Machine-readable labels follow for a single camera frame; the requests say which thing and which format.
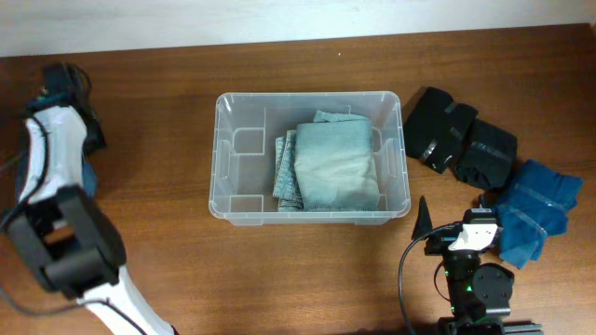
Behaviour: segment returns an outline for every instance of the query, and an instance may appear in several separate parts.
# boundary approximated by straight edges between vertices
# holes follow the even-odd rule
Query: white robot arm
[[[29,162],[20,203],[2,230],[45,290],[76,299],[114,334],[173,335],[130,279],[117,230],[83,192],[83,155],[105,143],[77,71],[67,64],[44,71],[50,87],[28,108]],[[69,238],[44,238],[66,225],[74,232]]]

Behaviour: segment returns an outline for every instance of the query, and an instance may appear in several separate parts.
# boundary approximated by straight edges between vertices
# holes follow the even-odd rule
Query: black folded fabric
[[[476,120],[469,146],[455,165],[460,181],[485,191],[505,186],[518,152],[518,139],[505,130]]]
[[[477,114],[473,107],[454,104],[449,93],[427,88],[403,126],[406,154],[442,173],[461,153]]]

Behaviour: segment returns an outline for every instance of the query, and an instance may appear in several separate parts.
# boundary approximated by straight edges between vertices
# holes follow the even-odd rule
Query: gray-green cloth
[[[317,111],[277,138],[274,196],[280,212],[377,210],[369,118]]]

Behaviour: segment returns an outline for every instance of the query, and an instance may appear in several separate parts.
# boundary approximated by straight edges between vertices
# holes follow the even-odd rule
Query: cable
[[[19,152],[18,154],[13,155],[12,157],[10,157],[1,167],[0,167],[0,176],[2,176],[4,173],[8,172],[8,170],[10,168],[12,168],[12,166],[14,166],[15,164],[20,162],[20,159],[23,156],[23,152]]]
[[[439,232],[439,231],[442,231],[445,229],[454,228],[457,224],[458,223],[445,224],[441,227],[437,227],[437,228],[431,230],[430,232],[428,232],[426,234],[423,234],[422,236],[420,236],[420,237],[416,238],[414,241],[412,241],[412,243],[410,243],[410,245],[405,249],[405,251],[403,251],[403,255],[401,255],[400,269],[398,270],[398,290],[399,290],[399,296],[400,296],[400,307],[401,307],[401,314],[403,315],[403,319],[406,322],[406,327],[408,328],[408,331],[412,335],[416,335],[416,332],[414,331],[414,329],[412,327],[412,322],[410,321],[410,317],[406,313],[406,305],[405,305],[405,302],[403,301],[403,265],[406,262],[406,257],[408,256],[408,253],[410,253],[410,250],[412,250],[412,248],[418,242],[426,239],[427,237],[435,234],[436,232]]]
[[[31,192],[29,192],[25,197],[23,197],[22,200],[13,209],[11,209],[8,212],[8,214],[2,219],[2,222],[0,222],[0,232],[4,231],[7,228],[7,226],[12,222],[12,220],[17,216],[17,214],[19,214],[22,211],[22,209],[27,205],[27,202],[29,202],[29,198],[31,198],[33,194],[39,191],[41,186],[44,184],[44,180],[46,179],[47,175],[47,160],[49,158],[49,139],[47,138],[47,131],[44,125],[37,119],[37,117],[31,115],[28,118],[32,119],[37,124],[37,126],[39,127],[39,131],[41,131],[42,138],[44,139],[44,165],[41,170],[41,176],[39,176],[39,179],[37,180],[37,184],[35,185],[35,187],[31,190]]]
[[[36,310],[31,310],[27,307],[24,307],[24,306],[21,306],[20,304],[18,304],[16,301],[14,301],[12,299],[12,297],[10,297],[7,294],[7,292],[4,290],[3,287],[0,287],[0,298],[2,298],[5,302],[7,302],[8,305],[10,305],[10,307],[15,309],[17,312],[19,312],[23,315],[32,316],[32,317],[59,315],[59,314],[65,313],[65,312],[70,312],[70,311],[85,307],[90,304],[99,303],[99,304],[102,304],[102,305],[110,308],[112,311],[114,311],[114,313],[116,313],[120,317],[122,317],[131,326],[133,326],[135,329],[137,329],[137,331],[139,331],[139,333],[141,335],[147,335],[147,333],[144,330],[142,330],[142,328],[139,325],[137,325],[137,323],[134,322],[128,315],[126,315],[124,312],[120,311],[116,306],[112,305],[108,301],[91,300],[91,301],[84,301],[84,302],[78,303],[78,304],[69,304],[69,305],[65,305],[65,306],[58,307],[58,308],[51,309],[51,310],[36,311]]]
[[[439,274],[439,270],[440,270],[441,266],[443,266],[443,261],[441,261],[441,262],[439,263],[439,265],[437,265],[437,269],[435,270],[435,275],[434,275],[434,278],[435,278],[435,289],[437,290],[437,293],[439,293],[439,295],[440,295],[440,296],[441,296],[441,297],[442,297],[444,300],[446,300],[447,302],[451,302],[451,301],[450,301],[450,300],[449,300],[447,297],[445,297],[445,296],[444,296],[442,293],[440,293],[440,291],[439,291],[439,287],[437,286],[437,275]]]

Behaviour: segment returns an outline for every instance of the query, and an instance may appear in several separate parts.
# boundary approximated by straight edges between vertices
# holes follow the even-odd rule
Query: white wall
[[[596,0],[0,0],[0,56],[593,22]]]

